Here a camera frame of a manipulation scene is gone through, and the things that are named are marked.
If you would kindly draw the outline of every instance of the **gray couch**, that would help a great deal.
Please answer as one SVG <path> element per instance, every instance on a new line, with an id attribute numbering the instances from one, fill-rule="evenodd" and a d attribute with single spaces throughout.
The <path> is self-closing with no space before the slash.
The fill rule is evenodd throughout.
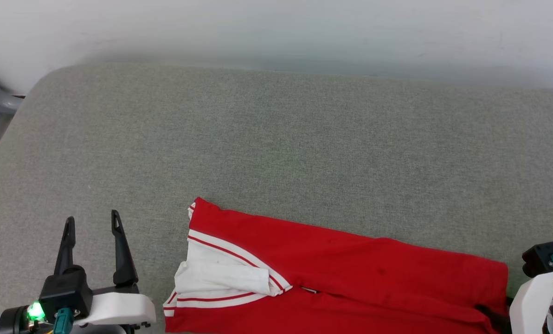
<path id="1" fill-rule="evenodd" d="M 0 142 L 0 312 L 37 298 L 70 215 L 75 262 L 92 288 L 111 285 L 117 209 L 158 307 L 149 331 L 163 332 L 196 196 L 503 261 L 513 295 L 522 252 L 553 240 L 553 90 L 137 64 L 52 72 Z"/>

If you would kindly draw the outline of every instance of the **red garment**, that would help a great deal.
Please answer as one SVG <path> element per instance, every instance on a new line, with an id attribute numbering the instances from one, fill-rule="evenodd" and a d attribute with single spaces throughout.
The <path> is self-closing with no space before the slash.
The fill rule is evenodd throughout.
<path id="1" fill-rule="evenodd" d="M 189 242 L 267 266 L 283 293 L 183 300 L 172 294 L 166 332 L 483 334 L 494 331 L 476 304 L 507 314 L 503 263 L 222 211 L 201 198 L 194 206 Z"/>

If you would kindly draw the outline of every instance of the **green led light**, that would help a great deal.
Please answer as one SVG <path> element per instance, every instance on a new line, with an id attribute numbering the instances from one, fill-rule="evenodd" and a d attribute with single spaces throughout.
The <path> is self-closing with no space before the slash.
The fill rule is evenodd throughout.
<path id="1" fill-rule="evenodd" d="M 41 309 L 39 302 L 34 302 L 27 308 L 27 315 L 29 315 L 32 321 L 45 318 L 45 313 L 43 309 Z"/>

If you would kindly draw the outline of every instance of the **white stripe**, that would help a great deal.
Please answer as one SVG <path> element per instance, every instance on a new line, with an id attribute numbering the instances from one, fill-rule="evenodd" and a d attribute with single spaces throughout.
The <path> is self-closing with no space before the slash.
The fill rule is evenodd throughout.
<path id="1" fill-rule="evenodd" d="M 302 287 L 302 289 L 312 292 L 312 294 L 317 294 L 317 290 L 306 288 L 306 287 Z"/>
<path id="2" fill-rule="evenodd" d="M 237 290 L 237 289 L 227 289 L 227 290 L 210 290 L 210 291 L 193 291 L 193 292 L 183 292 L 177 294 L 175 301 L 179 299 L 187 298 L 200 298 L 200 299 L 214 299 L 214 298 L 227 298 L 233 296 L 239 296 L 250 293 L 249 291 Z"/>
<path id="3" fill-rule="evenodd" d="M 192 209 L 193 207 L 196 207 L 196 202 L 192 203 L 192 205 L 188 207 L 188 217 L 190 220 L 192 220 L 192 214 L 194 213 L 194 209 Z"/>
<path id="4" fill-rule="evenodd" d="M 173 298 L 173 300 L 171 301 L 171 303 L 169 302 L 171 300 L 171 297 L 173 296 L 173 294 L 175 294 L 175 297 Z M 173 289 L 173 291 L 171 291 L 171 294 L 169 294 L 169 297 L 167 298 L 166 302 L 163 303 L 163 306 L 166 307 L 166 306 L 175 306 L 175 300 L 177 299 L 177 292 L 175 291 L 175 288 Z"/>
<path id="5" fill-rule="evenodd" d="M 283 287 L 283 290 L 289 290 L 289 287 L 291 287 L 289 282 L 287 282 L 287 280 L 284 277 L 282 277 L 278 272 L 274 271 L 274 269 L 270 268 L 270 266 L 268 266 L 267 264 L 262 262 L 259 258 L 254 256 L 253 254 L 251 254 L 251 252 L 248 252 L 245 249 L 242 249 L 238 245 L 234 245 L 234 244 L 230 243 L 229 241 L 225 241 L 223 239 L 219 239 L 219 238 L 213 237 L 211 235 L 204 234 L 202 232 L 198 232 L 198 231 L 194 231 L 194 230 L 190 230 L 188 235 L 191 236 L 191 237 L 194 237 L 196 239 L 202 240 L 205 243 L 209 243 L 211 245 L 219 246 L 222 249 L 226 249 L 228 251 L 234 252 L 235 254 L 247 259 L 249 262 L 252 262 L 258 268 L 268 269 L 268 273 L 270 273 L 270 275 L 275 279 L 275 281 L 277 281 L 281 285 L 281 287 Z M 189 239 L 188 241 L 189 242 L 196 242 L 196 240 L 192 240 L 192 239 Z M 210 247 L 211 249 L 215 249 L 215 248 L 213 248 L 211 246 L 208 246 L 208 245 L 204 245 L 204 244 L 201 244 L 201 243 L 198 243 L 198 244 L 200 244 L 202 246 Z M 235 258 L 235 259 L 239 260 L 240 262 L 242 262 L 244 264 L 248 264 L 247 262 L 241 260 L 237 256 L 232 256 L 231 254 L 228 254 L 228 253 L 226 253 L 225 255 L 231 256 L 232 258 Z"/>
<path id="6" fill-rule="evenodd" d="M 249 302 L 255 302 L 264 297 L 268 297 L 268 296 L 262 295 L 262 294 L 253 294 L 245 297 L 228 299 L 228 300 L 220 300 L 216 302 L 199 302 L 197 300 L 189 300 L 187 302 L 178 301 L 176 306 L 177 307 L 195 307 L 195 308 L 229 307 L 229 306 L 247 304 Z"/>

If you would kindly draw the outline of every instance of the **couch cushion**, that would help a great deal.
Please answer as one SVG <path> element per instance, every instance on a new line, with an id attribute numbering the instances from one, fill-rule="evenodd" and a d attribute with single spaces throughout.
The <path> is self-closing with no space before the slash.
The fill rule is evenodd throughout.
<path id="1" fill-rule="evenodd" d="M 513 295 L 526 280 L 522 252 L 553 240 L 553 90 L 142 64 L 57 70 L 0 142 L 0 312 L 38 297 L 70 215 L 75 263 L 92 288 L 111 285 L 116 209 L 162 322 L 196 196 L 504 261 Z"/>

